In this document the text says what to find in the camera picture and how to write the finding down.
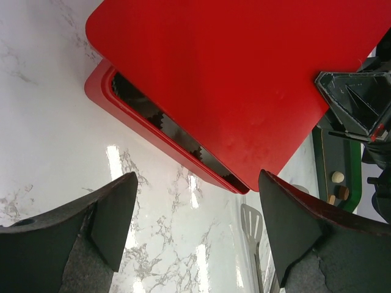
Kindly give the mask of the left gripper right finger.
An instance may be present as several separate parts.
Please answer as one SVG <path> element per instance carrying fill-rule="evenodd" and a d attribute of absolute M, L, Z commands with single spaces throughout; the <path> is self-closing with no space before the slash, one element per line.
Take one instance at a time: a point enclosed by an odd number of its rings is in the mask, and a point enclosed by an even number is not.
<path fill-rule="evenodd" d="M 390 292 L 390 225 L 346 212 L 262 170 L 260 201 L 286 292 Z"/>

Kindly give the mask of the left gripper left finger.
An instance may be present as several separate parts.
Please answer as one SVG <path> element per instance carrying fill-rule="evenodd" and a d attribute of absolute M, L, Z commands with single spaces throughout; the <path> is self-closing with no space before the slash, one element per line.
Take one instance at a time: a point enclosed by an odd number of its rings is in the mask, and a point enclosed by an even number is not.
<path fill-rule="evenodd" d="M 1 292 L 109 292 L 137 197 L 126 173 L 56 209 L 1 227 Z"/>

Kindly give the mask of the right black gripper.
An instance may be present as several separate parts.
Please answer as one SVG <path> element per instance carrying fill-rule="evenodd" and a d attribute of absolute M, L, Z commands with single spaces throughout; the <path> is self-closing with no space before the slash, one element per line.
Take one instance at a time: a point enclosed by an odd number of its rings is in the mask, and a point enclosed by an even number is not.
<path fill-rule="evenodd" d="M 364 144 L 369 163 L 390 168 L 390 37 L 355 73 L 322 71 L 315 84 L 331 111 L 331 132 Z"/>

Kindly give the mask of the metal tongs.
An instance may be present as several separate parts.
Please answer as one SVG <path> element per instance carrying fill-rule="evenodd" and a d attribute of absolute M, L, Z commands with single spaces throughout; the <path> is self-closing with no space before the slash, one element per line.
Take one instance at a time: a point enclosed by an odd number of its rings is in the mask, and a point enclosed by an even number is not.
<path fill-rule="evenodd" d="M 255 291 L 264 292 L 260 263 L 260 241 L 263 234 L 263 217 L 258 210 L 245 203 L 241 204 L 240 211 L 242 231 L 249 248 L 250 271 L 252 273 Z"/>

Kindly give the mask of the red box lid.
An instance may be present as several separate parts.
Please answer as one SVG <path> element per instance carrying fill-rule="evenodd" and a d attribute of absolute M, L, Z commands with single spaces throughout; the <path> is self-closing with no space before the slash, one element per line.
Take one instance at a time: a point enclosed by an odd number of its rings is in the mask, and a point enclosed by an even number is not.
<path fill-rule="evenodd" d="M 389 1 L 103 1 L 86 21 L 114 79 L 250 191 L 327 111 L 317 75 L 356 71 L 389 29 Z"/>

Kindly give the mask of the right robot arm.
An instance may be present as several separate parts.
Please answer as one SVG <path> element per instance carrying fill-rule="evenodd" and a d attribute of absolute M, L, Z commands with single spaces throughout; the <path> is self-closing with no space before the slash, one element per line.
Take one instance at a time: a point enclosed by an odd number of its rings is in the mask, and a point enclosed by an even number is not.
<path fill-rule="evenodd" d="M 390 34 L 355 73 L 322 71 L 316 87 L 329 109 L 313 129 L 321 199 L 353 212 L 362 198 L 362 164 L 381 169 L 368 177 L 374 210 L 390 222 Z"/>

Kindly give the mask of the tan square chocolate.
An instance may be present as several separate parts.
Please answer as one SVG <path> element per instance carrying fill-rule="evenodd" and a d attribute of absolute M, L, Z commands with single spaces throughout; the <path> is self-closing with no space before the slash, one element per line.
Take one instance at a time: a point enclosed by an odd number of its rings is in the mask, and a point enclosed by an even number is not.
<path fill-rule="evenodd" d="M 330 195 L 328 196 L 328 200 L 327 202 L 331 205 L 334 205 L 335 204 L 335 200 L 336 200 L 336 196 L 335 195 Z"/>

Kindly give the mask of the brown square chocolate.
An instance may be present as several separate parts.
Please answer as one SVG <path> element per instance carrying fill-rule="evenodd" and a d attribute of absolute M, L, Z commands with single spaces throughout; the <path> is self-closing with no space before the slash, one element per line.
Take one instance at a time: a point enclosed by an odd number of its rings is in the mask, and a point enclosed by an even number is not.
<path fill-rule="evenodd" d="M 338 186 L 336 197 L 339 200 L 346 201 L 349 198 L 349 188 L 346 186 Z"/>

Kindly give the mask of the round cream swirl chocolate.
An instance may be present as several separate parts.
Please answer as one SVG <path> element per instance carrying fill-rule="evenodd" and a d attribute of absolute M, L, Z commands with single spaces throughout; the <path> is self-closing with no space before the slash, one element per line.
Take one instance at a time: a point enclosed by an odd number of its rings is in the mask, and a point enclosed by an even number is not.
<path fill-rule="evenodd" d="M 345 175 L 340 171 L 334 171 L 331 175 L 331 181 L 334 184 L 340 184 L 345 180 Z"/>

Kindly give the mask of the red chocolate box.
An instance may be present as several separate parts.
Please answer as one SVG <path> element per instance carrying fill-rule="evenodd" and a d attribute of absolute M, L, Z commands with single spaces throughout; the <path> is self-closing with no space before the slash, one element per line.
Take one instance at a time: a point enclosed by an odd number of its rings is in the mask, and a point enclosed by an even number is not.
<path fill-rule="evenodd" d="M 244 195 L 250 191 L 234 175 L 223 178 L 209 169 L 117 97 L 112 89 L 112 80 L 117 73 L 111 63 L 103 59 L 86 80 L 84 90 L 87 97 L 204 181 L 235 194 Z"/>

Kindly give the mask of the dark green tray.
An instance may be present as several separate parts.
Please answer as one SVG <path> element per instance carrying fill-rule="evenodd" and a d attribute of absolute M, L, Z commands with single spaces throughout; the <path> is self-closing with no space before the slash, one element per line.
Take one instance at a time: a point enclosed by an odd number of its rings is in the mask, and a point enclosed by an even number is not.
<path fill-rule="evenodd" d="M 332 136 L 318 127 L 313 129 L 312 139 L 320 199 L 327 202 L 328 196 L 337 195 L 338 186 L 346 186 L 349 188 L 349 198 L 342 201 L 336 197 L 334 206 L 354 212 L 362 197 L 361 144 Z M 334 171 L 345 175 L 342 183 L 334 184 L 331 181 Z"/>

